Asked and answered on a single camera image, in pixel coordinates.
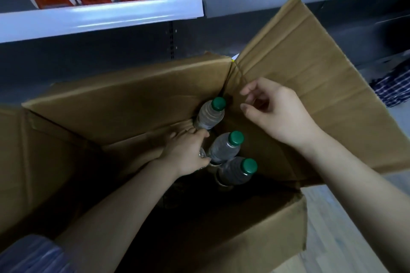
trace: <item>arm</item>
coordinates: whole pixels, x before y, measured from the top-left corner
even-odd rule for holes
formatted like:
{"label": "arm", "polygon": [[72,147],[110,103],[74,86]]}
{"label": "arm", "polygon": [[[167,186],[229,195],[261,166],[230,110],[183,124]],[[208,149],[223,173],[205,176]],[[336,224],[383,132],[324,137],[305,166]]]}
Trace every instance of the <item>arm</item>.
{"label": "arm", "polygon": [[79,272],[114,272],[142,223],[180,176],[207,166],[199,157],[206,130],[171,135],[161,156],[57,238]]}
{"label": "arm", "polygon": [[317,170],[391,272],[410,272],[410,198],[322,131],[296,93],[259,78],[241,91],[245,116]]}

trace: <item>open cardboard box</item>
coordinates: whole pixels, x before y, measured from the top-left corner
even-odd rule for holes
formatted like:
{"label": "open cardboard box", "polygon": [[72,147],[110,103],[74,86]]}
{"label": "open cardboard box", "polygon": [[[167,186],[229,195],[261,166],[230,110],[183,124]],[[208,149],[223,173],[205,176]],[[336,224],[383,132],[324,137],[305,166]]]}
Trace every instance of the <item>open cardboard box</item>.
{"label": "open cardboard box", "polygon": [[16,233],[74,173],[98,177],[102,151],[126,165],[223,95],[230,105],[215,131],[242,131],[241,154],[258,162],[258,174],[230,193],[199,194],[184,209],[155,209],[119,271],[271,271],[305,247],[299,188],[321,181],[240,112],[239,89],[260,76],[294,89],[317,124],[375,171],[409,167],[408,138],[308,8],[289,0],[234,62],[205,54],[130,68],[55,84],[20,109],[2,107],[0,230]]}

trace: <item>forearm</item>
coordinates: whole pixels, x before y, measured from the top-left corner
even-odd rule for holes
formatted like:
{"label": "forearm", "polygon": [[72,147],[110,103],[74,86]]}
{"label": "forearm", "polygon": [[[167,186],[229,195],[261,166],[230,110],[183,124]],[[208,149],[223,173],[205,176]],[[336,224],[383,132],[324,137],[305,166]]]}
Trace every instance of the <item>forearm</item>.
{"label": "forearm", "polygon": [[177,178],[152,161],[57,238],[79,272],[114,272],[155,204]]}
{"label": "forearm", "polygon": [[410,271],[410,200],[323,133],[298,149],[391,272]]}

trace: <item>plastic bottle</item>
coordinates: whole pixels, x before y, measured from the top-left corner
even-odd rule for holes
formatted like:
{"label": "plastic bottle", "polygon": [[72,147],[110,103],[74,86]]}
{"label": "plastic bottle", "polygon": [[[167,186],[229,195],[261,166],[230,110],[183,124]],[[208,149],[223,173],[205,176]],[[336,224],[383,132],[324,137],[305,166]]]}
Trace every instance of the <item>plastic bottle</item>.
{"label": "plastic bottle", "polygon": [[217,180],[224,186],[235,186],[247,183],[257,171],[258,164],[254,159],[234,157],[218,168]]}
{"label": "plastic bottle", "polygon": [[236,156],[243,143],[243,134],[240,131],[219,135],[208,151],[212,165],[222,164]]}
{"label": "plastic bottle", "polygon": [[226,101],[222,97],[216,97],[213,100],[207,101],[199,110],[193,126],[197,130],[201,128],[210,130],[222,121],[225,114],[225,106]]}

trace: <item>hand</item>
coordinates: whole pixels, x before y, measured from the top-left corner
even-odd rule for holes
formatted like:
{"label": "hand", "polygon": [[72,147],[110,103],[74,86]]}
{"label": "hand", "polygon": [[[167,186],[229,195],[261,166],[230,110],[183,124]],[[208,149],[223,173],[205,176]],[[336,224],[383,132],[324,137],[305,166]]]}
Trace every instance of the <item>hand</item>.
{"label": "hand", "polygon": [[294,148],[309,145],[324,133],[306,111],[295,91],[266,78],[248,83],[241,110],[267,134]]}
{"label": "hand", "polygon": [[199,148],[204,138],[208,136],[207,130],[197,131],[194,128],[181,131],[178,134],[172,133],[171,139],[165,146],[159,160],[166,162],[170,168],[174,168],[178,177],[191,174],[197,169],[207,166],[211,161],[208,157],[201,158],[199,156]]}

